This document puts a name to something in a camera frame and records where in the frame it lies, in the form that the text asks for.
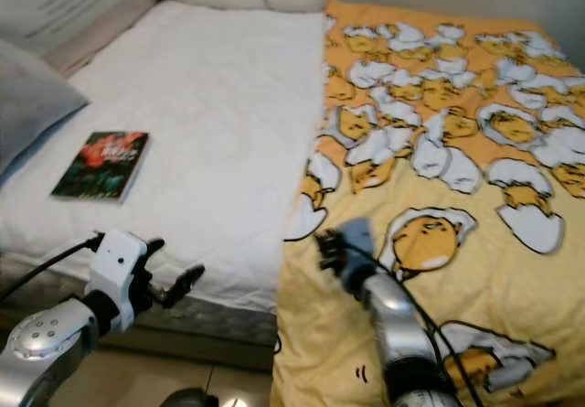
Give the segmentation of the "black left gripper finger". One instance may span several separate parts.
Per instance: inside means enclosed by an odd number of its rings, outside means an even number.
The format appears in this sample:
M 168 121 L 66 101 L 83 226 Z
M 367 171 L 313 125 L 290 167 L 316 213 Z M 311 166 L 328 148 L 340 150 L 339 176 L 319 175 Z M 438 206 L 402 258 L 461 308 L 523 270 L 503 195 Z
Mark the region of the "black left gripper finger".
M 178 278 L 172 282 L 172 286 L 163 291 L 160 291 L 160 305 L 163 308 L 172 308 L 181 299 L 191 293 L 192 287 L 199 282 L 199 279 L 204 274 L 206 268 L 204 265 L 196 265 L 193 268 L 186 270 L 180 274 Z

